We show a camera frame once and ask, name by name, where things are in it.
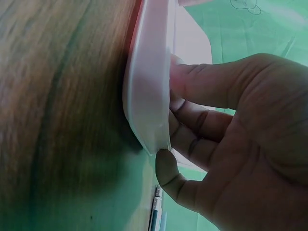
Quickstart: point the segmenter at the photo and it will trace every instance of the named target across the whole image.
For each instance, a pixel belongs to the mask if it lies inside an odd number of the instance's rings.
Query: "green fabric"
[[[205,173],[179,167],[180,173],[191,180],[202,180]],[[167,212],[166,231],[217,231],[215,225],[201,215],[176,204],[166,193],[163,209]]]
[[[307,0],[212,0],[186,10],[207,34],[214,64],[270,53],[308,66]]]

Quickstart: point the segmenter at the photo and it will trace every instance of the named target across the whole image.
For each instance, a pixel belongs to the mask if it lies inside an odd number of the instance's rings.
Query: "fingernail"
[[[185,62],[178,56],[171,54],[171,65],[181,65],[185,64]]]

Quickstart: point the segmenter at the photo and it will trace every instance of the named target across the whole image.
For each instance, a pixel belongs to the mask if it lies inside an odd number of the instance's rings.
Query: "pen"
[[[153,199],[152,215],[150,219],[149,231],[159,231],[162,216],[162,188],[157,187]]]

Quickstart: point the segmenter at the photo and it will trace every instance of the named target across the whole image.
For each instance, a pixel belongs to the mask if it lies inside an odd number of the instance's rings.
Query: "wood grain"
[[[0,1],[0,230],[146,226],[153,159],[121,101],[139,4]]]

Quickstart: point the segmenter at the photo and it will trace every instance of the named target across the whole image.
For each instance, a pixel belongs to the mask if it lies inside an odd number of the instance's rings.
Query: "drawing on fabric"
[[[247,9],[254,15],[261,14],[261,9],[257,6],[257,0],[230,0],[230,2],[235,9]]]

